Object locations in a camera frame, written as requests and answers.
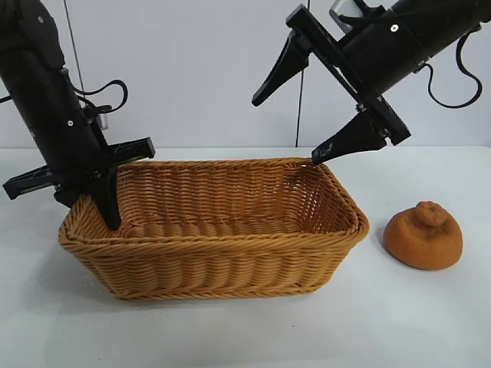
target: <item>rectangular basket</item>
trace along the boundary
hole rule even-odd
[[[308,159],[131,163],[123,224],[79,199],[60,244],[126,300],[275,297],[327,283],[368,233],[363,212]]]

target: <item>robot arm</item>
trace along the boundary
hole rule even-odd
[[[46,166],[4,184],[11,199],[54,186],[54,197],[71,207],[81,194],[92,195],[107,225],[120,226],[117,167],[153,157],[150,138],[108,145],[100,115],[116,109],[96,107],[70,82],[58,30],[39,0],[0,0],[0,77],[18,108]]]
[[[350,16],[341,14],[346,11]],[[288,17],[286,24],[292,31],[283,52],[252,99],[255,106],[262,104],[308,67],[310,54],[319,58],[356,100],[358,115],[312,153],[315,164],[349,153],[380,150],[387,145],[387,138],[394,145],[409,138],[409,130],[382,94],[410,73],[429,66],[430,58],[459,38],[459,68],[478,82],[478,92],[468,103],[444,106],[466,107],[479,98],[482,85],[465,69],[460,52],[469,35],[491,20],[489,0],[400,0],[388,10],[370,8],[363,0],[339,0],[331,15],[346,32],[340,41],[304,5]]]

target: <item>black cable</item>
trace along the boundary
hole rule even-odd
[[[10,101],[11,99],[12,99],[11,96],[0,98],[0,104],[3,104],[4,102]]]
[[[91,92],[87,92],[85,90],[79,90],[78,88],[76,88],[72,83],[71,83],[71,80],[70,78],[68,77],[68,74],[64,74],[64,78],[65,80],[67,81],[68,85],[75,91],[77,92],[78,94],[81,94],[83,96],[93,96],[95,94],[99,94],[100,92],[102,92],[103,90],[105,90],[106,88],[109,88],[111,86],[119,86],[121,87],[121,89],[123,90],[123,99],[121,101],[121,103],[119,104],[118,107],[116,108],[113,108],[111,105],[103,105],[103,106],[98,106],[96,107],[93,103],[91,103],[88,99],[84,98],[84,97],[78,97],[78,99],[80,101],[83,101],[85,102],[86,104],[88,104],[91,108],[94,109],[94,112],[95,113],[113,113],[114,111],[118,111],[121,107],[123,107],[126,102],[128,101],[128,87],[127,85],[119,80],[119,79],[116,79],[116,80],[113,80],[111,82],[109,82],[108,84],[106,84],[105,86],[103,86],[102,88],[99,88],[98,90],[93,90]]]
[[[454,0],[453,2],[434,5],[428,8],[422,8],[417,11],[409,11],[408,13],[390,15],[385,17],[348,17],[347,15],[340,15],[339,19],[346,23],[347,25],[372,25],[372,24],[384,24],[392,23],[393,21],[398,21],[410,17],[419,17],[421,15],[431,15],[433,13],[440,13],[444,9],[450,8],[459,3],[468,2],[469,0]]]
[[[475,29],[473,29],[472,31],[468,32],[465,36],[463,36],[458,44],[457,44],[457,49],[456,49],[456,60],[457,60],[457,67],[459,68],[459,70],[465,74],[467,77],[469,78],[472,78],[475,80],[475,82],[477,83],[477,92],[476,94],[474,95],[473,98],[471,98],[469,101],[467,101],[466,103],[462,103],[460,105],[447,105],[445,103],[442,103],[440,102],[433,94],[433,91],[432,91],[432,83],[433,83],[433,74],[434,74],[434,69],[433,69],[433,66],[431,66],[430,64],[424,64],[423,67],[427,67],[430,69],[430,81],[428,82],[428,93],[430,94],[430,97],[437,103],[439,104],[440,106],[443,106],[447,109],[463,109],[464,107],[468,107],[472,104],[474,104],[476,101],[478,101],[478,99],[481,98],[482,94],[483,94],[483,82],[481,82],[481,80],[476,77],[474,74],[472,74],[470,71],[468,71],[466,69],[466,67],[464,66],[463,62],[462,62],[462,50],[463,50],[463,47],[464,45],[466,44],[467,40],[469,39],[469,36],[472,34],[472,33],[475,33],[475,32],[478,32],[479,30],[481,29],[481,27],[477,27]]]

